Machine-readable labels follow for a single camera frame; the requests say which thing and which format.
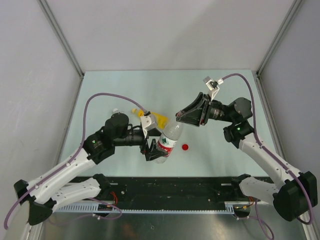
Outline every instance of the clear plastic bottle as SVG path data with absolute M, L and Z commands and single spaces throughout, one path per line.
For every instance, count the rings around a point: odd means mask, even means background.
M 183 132 L 183 129 L 184 129 L 184 124 L 182 122 L 177 122 L 175 120 L 170 121 L 165 126 L 161 136 L 159 137 L 157 145 L 160 148 L 166 150 L 168 152 L 168 155 L 155 159 L 154 160 L 155 163 L 163 164 L 167 160 L 170 153 L 174 149 L 174 146 L 176 145 L 178 139 L 180 138 Z

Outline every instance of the red label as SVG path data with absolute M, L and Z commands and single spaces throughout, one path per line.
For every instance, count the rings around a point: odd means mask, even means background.
M 165 158 L 169 157 L 170 153 L 174 149 L 173 147 L 163 146 L 159 141 L 157 142 L 157 144 L 160 148 L 164 149 L 168 153 L 168 155 L 164 156 Z

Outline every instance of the bottle label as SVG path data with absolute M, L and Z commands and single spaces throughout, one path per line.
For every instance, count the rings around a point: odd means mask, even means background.
M 174 149 L 174 146 L 176 145 L 177 140 L 172 140 L 170 138 L 167 138 L 164 134 L 162 134 L 158 140 L 158 146 L 165 151 L 167 151 L 168 155 L 164 156 L 165 158 L 169 157 L 170 153 Z

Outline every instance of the robotic arm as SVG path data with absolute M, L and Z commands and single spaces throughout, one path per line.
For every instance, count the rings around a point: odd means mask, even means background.
M 238 195 L 253 196 L 273 204 L 281 217 L 292 221 L 309 209 L 308 200 L 295 179 L 297 178 L 306 190 L 312 207 L 316 206 L 318 204 L 316 177 L 309 171 L 302 173 L 279 155 L 268 150 L 264 146 L 264 141 L 259 140 L 261 143 L 259 144 L 257 140 L 259 137 L 248 122 L 253 116 L 251 102 L 240 97 L 229 105 L 224 105 L 214 100 L 223 80 L 214 81 L 206 77 L 203 81 L 208 86 L 209 93 L 200 92 L 189 106 L 176 114 L 176 121 L 197 127 L 206 125 L 209 119 L 231 123 L 223 129 L 225 140 L 249 155 L 273 181 L 267 183 L 243 174 L 232 181 Z
M 70 180 L 83 171 L 90 169 L 104 159 L 115 154 L 117 146 L 139 146 L 146 161 L 152 161 L 168 153 L 157 147 L 152 139 L 148 145 L 149 136 L 160 136 L 154 115 L 147 113 L 141 118 L 141 125 L 133 127 L 129 118 L 123 113 L 115 113 L 105 122 L 105 125 L 94 134 L 88 136 L 74 160 L 70 162 L 73 153 L 44 175 L 26 182 L 19 180 L 14 184 L 18 199 L 42 179 L 56 172 L 56 174 L 40 185 L 36 185 L 21 202 L 29 202 L 28 222 L 37 225 L 50 217 L 57 209 L 87 198 L 103 199 L 109 195 L 110 183 L 103 174 L 95 174 L 86 181 L 65 186 Z

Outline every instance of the gray floor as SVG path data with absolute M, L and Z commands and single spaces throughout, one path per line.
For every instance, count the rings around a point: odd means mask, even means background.
M 305 240 L 302 225 L 287 222 L 271 206 L 259 205 L 261 218 L 276 240 Z M 71 220 L 78 213 L 56 213 L 53 222 Z M 114 221 L 92 217 L 65 226 L 43 225 L 39 240 L 265 240 L 256 220 L 237 221 L 222 214 L 124 214 Z

